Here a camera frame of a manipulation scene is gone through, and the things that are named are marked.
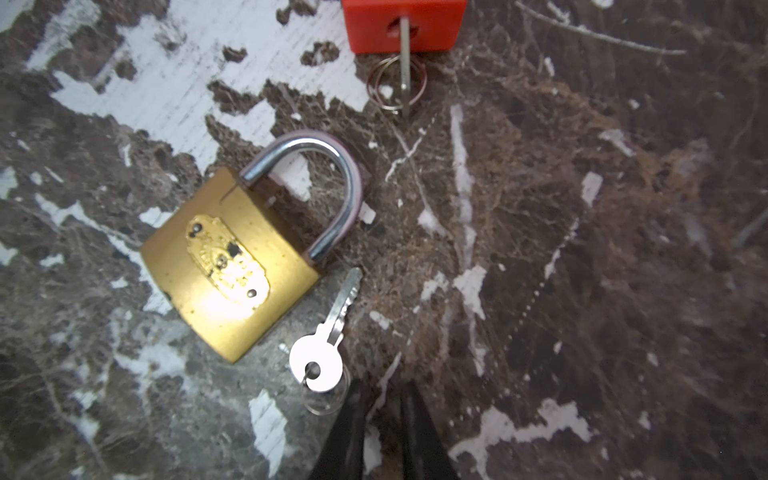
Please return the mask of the brass padlock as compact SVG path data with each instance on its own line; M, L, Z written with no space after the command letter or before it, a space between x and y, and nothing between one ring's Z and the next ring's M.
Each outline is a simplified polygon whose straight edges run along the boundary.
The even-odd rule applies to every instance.
M343 178L339 212L306 249L253 186L297 153L327 156ZM222 167L141 246L141 258L181 318L218 355L237 362L319 280L318 264L358 219L363 181L336 137L278 137L241 171Z

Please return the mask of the silver brass-lock key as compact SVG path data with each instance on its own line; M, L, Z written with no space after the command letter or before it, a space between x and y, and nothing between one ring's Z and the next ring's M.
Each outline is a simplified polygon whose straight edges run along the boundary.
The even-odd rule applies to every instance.
M313 415L336 413L345 401L351 374L344 364L340 344L344 339L346 315L356 300L363 271L351 268L325 320L314 333L296 340L289 352L289 367L301 385L301 402Z

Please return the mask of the silver red-lock key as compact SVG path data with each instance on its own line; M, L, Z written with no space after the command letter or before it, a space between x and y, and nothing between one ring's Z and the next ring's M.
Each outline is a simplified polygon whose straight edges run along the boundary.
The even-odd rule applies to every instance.
M369 98L381 109L397 113L404 122L409 121L412 105L421 98L427 84L426 67L412 56L411 38L412 25L408 17L396 20L399 40L399 53L379 61L370 71L366 80L366 91ZM381 96L380 84L385 71L392 65L399 67L399 103L388 104ZM420 74L420 88L413 96L412 68L416 66Z

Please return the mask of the red safety padlock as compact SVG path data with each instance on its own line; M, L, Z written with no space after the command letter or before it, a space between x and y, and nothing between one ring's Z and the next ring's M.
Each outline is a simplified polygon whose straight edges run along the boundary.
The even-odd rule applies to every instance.
M447 51L457 40L466 0L343 0L351 50L357 55Z

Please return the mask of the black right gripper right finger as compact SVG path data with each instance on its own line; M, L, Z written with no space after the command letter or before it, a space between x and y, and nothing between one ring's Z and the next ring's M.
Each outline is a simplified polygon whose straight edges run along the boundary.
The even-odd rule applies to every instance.
M401 423L405 480L459 479L414 380L401 390Z

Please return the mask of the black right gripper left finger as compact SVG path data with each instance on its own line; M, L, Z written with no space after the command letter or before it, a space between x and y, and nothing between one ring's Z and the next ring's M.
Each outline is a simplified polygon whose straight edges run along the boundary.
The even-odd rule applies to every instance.
M353 380L309 480L363 478L369 399L369 387L359 379Z

